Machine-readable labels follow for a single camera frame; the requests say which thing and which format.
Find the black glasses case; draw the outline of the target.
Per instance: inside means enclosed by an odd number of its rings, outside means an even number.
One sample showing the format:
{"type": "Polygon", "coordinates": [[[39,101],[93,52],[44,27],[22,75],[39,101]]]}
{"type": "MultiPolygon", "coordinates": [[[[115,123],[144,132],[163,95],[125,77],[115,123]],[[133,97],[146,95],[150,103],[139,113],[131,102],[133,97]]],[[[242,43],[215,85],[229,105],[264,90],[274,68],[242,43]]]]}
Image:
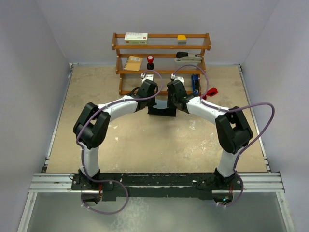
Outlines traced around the black glasses case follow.
{"type": "Polygon", "coordinates": [[[157,116],[176,116],[176,108],[156,109],[154,106],[148,107],[148,114],[157,116]]]}

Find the light blue cleaning cloth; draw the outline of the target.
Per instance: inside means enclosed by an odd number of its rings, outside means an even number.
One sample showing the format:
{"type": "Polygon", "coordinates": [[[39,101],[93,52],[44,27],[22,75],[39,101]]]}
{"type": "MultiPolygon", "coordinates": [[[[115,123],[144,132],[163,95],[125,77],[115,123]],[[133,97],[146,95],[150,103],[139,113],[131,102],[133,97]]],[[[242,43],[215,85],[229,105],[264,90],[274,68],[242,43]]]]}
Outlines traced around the light blue cleaning cloth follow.
{"type": "Polygon", "coordinates": [[[167,103],[165,101],[158,101],[156,102],[156,105],[154,106],[156,109],[166,109],[167,108],[167,103]]]}

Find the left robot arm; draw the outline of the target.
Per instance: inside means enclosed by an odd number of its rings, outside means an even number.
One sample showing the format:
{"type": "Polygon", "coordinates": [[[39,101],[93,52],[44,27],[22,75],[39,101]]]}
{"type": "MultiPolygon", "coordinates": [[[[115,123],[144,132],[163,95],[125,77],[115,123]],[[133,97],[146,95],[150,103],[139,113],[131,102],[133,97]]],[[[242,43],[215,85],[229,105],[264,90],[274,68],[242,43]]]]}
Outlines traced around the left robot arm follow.
{"type": "Polygon", "coordinates": [[[137,92],[132,91],[118,100],[102,105],[90,102],[84,107],[73,127],[76,143],[82,152],[79,175],[83,177],[84,186],[95,189],[103,182],[99,179],[98,148],[106,137],[109,123],[126,114],[153,106],[158,93],[157,83],[147,79],[137,88],[137,92]]]}

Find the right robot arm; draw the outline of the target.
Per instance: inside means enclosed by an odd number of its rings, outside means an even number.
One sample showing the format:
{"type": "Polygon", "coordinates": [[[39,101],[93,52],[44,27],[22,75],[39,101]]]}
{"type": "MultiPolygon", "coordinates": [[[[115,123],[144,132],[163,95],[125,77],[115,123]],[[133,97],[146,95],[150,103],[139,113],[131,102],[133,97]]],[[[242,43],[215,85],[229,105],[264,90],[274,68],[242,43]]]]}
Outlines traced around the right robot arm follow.
{"type": "Polygon", "coordinates": [[[218,188],[226,189],[235,176],[240,152],[253,138],[253,132],[243,111],[237,106],[233,108],[218,106],[194,93],[187,94],[183,83],[179,80],[169,82],[167,88],[168,106],[200,116],[216,126],[222,154],[214,172],[216,176],[214,182],[218,188]]]}

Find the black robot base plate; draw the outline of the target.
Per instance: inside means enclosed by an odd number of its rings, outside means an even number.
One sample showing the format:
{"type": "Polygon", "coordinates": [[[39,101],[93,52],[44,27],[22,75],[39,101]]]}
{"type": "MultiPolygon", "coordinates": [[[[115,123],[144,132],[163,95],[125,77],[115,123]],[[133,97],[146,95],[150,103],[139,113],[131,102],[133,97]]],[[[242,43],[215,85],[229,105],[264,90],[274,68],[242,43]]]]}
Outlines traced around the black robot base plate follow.
{"type": "Polygon", "coordinates": [[[118,197],[197,198],[231,201],[233,191],[243,189],[235,175],[221,182],[214,173],[100,173],[102,183],[89,181],[78,174],[69,176],[71,189],[82,194],[94,192],[87,200],[115,201],[118,197]]]}

